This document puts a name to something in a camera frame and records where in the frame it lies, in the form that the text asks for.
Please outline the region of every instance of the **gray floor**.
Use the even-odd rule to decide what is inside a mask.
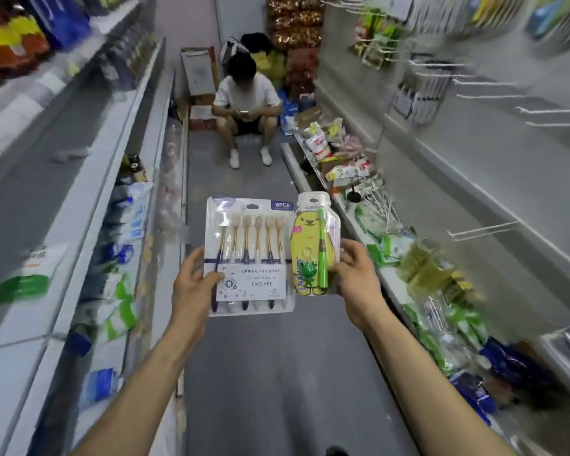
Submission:
[[[209,196],[297,199],[279,145],[269,168],[242,149],[237,171],[217,133],[191,132],[189,147],[193,246]],[[188,456],[319,456],[330,445],[351,456],[418,454],[339,296],[299,297],[289,314],[210,319],[185,379]]]

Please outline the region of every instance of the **leg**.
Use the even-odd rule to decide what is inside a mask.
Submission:
[[[259,119],[259,130],[264,135],[262,147],[268,147],[275,135],[276,127],[279,124],[277,117],[262,117]]]
[[[228,150],[236,150],[235,135],[236,135],[236,122],[232,117],[218,117],[218,132],[226,145]]]

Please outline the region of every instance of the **shoe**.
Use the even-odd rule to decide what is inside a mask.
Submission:
[[[339,446],[330,446],[327,448],[325,456],[348,456],[348,453]]]
[[[262,163],[264,163],[265,166],[269,167],[272,164],[272,157],[268,152],[268,147],[262,147],[259,150],[259,154],[262,155]]]
[[[239,163],[239,151],[232,149],[230,151],[230,168],[239,169],[241,164]]]

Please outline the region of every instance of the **black hair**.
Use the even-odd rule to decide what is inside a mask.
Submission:
[[[248,53],[239,51],[228,61],[228,75],[235,80],[235,83],[250,82],[257,71],[255,60]]]

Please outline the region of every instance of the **children's toothbrush package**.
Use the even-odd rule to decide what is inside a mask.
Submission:
[[[304,192],[291,232],[291,255],[295,290],[304,296],[335,293],[327,272],[340,260],[340,216],[331,209],[326,192]]]
[[[291,312],[295,287],[289,271],[294,204],[250,198],[209,198],[204,273],[225,278],[212,296],[210,315]]]

